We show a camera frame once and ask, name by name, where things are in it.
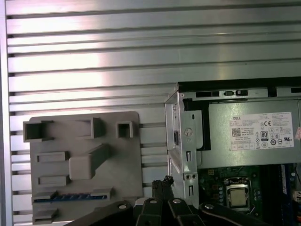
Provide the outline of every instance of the white label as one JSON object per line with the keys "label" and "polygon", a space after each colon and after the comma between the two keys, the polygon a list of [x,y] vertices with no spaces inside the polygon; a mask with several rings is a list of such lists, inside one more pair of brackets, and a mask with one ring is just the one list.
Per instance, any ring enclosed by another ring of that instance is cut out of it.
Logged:
{"label": "white label", "polygon": [[293,147],[290,112],[247,114],[230,120],[232,151]]}
{"label": "white label", "polygon": [[286,178],[285,178],[285,166],[281,165],[281,177],[282,177],[282,192],[287,194],[286,191]]}

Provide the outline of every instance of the motherboard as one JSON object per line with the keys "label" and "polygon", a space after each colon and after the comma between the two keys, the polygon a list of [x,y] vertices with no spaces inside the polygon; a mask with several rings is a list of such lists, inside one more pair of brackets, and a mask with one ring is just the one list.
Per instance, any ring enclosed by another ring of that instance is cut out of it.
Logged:
{"label": "motherboard", "polygon": [[200,194],[204,194],[208,200],[262,217],[259,166],[200,169],[199,187]]}

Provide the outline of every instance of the ribbed metal wall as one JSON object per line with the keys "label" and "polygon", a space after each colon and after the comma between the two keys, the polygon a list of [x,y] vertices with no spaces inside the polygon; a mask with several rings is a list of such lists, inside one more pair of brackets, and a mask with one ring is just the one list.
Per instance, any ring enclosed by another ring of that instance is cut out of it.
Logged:
{"label": "ribbed metal wall", "polygon": [[137,111],[149,196],[167,171],[164,102],[176,82],[301,71],[301,0],[1,1],[7,225],[31,224],[23,121]]}

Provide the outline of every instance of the metal screw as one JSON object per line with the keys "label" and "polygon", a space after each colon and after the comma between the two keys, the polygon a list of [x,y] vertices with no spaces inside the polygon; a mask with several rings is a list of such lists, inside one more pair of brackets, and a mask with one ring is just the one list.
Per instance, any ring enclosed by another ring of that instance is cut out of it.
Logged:
{"label": "metal screw", "polygon": [[179,199],[174,199],[174,200],[173,200],[173,203],[174,203],[174,204],[179,204],[180,202],[181,202],[181,200],[179,200]]}
{"label": "metal screw", "polygon": [[118,206],[118,208],[119,208],[119,209],[126,209],[127,206],[126,206],[126,205],[120,205],[120,206]]}
{"label": "metal screw", "polygon": [[212,210],[214,208],[214,206],[211,205],[211,204],[206,204],[205,208],[208,209],[208,210]]}

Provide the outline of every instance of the green circuit board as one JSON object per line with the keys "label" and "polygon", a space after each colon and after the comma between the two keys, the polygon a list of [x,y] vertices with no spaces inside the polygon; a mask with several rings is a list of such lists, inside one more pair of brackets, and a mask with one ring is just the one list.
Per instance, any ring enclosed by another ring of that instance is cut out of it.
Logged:
{"label": "green circuit board", "polygon": [[198,174],[199,187],[203,189],[206,197],[224,206],[227,206],[227,199],[229,198],[229,190],[227,190],[227,186],[225,185],[225,179],[247,178],[249,186],[249,210],[244,211],[244,213],[262,218],[259,166],[200,169]]}

